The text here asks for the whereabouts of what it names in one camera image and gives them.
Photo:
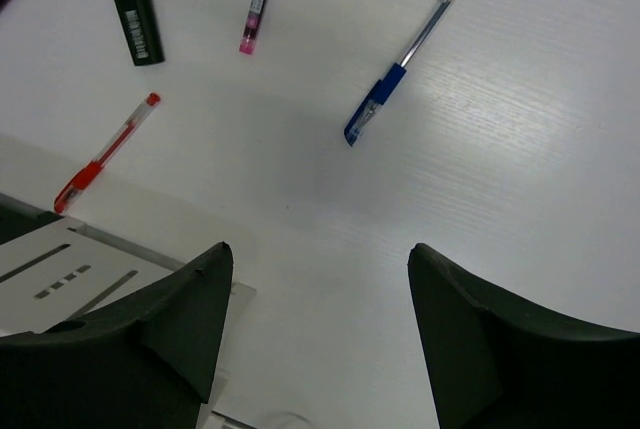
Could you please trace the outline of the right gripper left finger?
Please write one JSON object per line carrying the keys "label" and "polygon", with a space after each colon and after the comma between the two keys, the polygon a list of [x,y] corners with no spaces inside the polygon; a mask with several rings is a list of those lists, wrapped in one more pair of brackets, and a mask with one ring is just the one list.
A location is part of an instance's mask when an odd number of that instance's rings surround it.
{"label": "right gripper left finger", "polygon": [[232,278],[232,250],[220,242],[107,306],[2,338],[2,427],[196,427]]}

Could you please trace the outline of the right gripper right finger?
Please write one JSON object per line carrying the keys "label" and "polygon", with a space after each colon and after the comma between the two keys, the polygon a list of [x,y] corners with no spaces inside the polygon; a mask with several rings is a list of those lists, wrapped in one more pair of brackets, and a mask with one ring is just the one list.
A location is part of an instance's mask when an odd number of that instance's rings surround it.
{"label": "right gripper right finger", "polygon": [[408,278],[440,427],[638,427],[638,333],[545,308],[423,243]]}

